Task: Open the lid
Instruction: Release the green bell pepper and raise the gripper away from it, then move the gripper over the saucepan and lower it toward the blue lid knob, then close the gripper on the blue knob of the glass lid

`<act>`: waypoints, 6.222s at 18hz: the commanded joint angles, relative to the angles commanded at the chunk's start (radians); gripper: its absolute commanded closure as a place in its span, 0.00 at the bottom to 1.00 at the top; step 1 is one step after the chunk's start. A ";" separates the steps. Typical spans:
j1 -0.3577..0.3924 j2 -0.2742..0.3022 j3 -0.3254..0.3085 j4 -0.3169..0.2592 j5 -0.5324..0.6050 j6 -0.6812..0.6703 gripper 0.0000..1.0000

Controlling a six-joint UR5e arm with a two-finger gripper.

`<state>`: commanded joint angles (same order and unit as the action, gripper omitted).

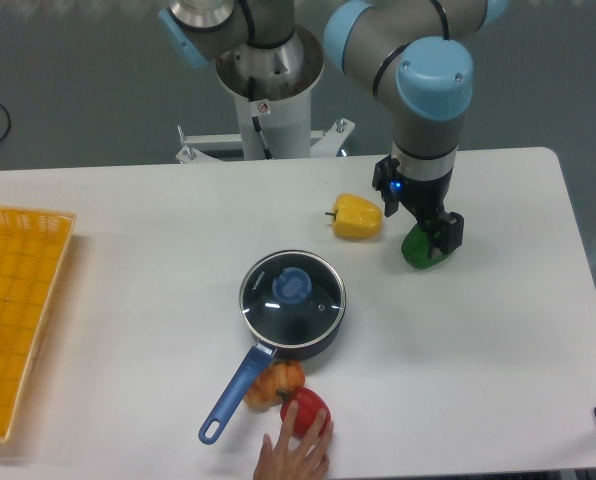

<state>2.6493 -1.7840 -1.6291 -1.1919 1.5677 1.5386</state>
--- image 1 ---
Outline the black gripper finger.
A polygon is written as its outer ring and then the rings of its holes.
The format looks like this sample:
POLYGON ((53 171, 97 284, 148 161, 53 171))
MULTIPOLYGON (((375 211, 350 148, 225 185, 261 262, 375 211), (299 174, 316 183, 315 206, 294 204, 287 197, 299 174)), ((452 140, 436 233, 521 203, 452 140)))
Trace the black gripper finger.
POLYGON ((398 180, 399 161, 386 156, 375 164, 372 187, 381 195, 384 202, 384 215, 390 217, 397 212, 400 204, 398 180))
POLYGON ((426 240, 426 257, 449 256, 463 242, 464 218, 456 212, 439 211, 418 225, 426 240))

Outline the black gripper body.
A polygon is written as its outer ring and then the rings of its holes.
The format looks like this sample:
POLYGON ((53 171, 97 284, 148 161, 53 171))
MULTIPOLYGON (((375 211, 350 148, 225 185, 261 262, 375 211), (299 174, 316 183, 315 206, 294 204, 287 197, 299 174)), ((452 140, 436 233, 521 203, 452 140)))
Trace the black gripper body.
POLYGON ((417 180, 405 176, 400 170, 401 161, 390 159, 390 194, 425 226, 436 222, 444 211, 444 198, 449 190, 452 171, 432 180, 417 180))

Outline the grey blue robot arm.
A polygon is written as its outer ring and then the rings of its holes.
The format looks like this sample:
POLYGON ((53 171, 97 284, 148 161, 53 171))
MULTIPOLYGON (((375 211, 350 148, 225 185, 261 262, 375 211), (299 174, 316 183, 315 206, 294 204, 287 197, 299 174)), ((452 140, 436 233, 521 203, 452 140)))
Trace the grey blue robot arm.
POLYGON ((159 13, 174 49, 194 68, 214 64, 234 98, 246 159, 311 152, 311 90, 331 62, 393 117, 391 152, 372 185, 386 215, 409 211, 401 252, 423 269, 463 240, 464 220, 445 209, 473 61, 461 39, 499 18, 503 1, 347 1, 316 37, 290 1, 173 1, 159 13))

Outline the person's hand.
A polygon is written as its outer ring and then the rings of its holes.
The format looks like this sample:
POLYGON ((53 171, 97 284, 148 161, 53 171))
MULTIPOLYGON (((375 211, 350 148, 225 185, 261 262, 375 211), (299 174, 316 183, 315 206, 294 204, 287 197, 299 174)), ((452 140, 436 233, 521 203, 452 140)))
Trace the person's hand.
POLYGON ((299 404, 292 401, 283 420, 275 444, 268 434, 263 436, 253 479, 324 479, 329 470, 328 449, 334 423, 324 427, 326 411, 320 409, 296 447, 290 446, 299 404))

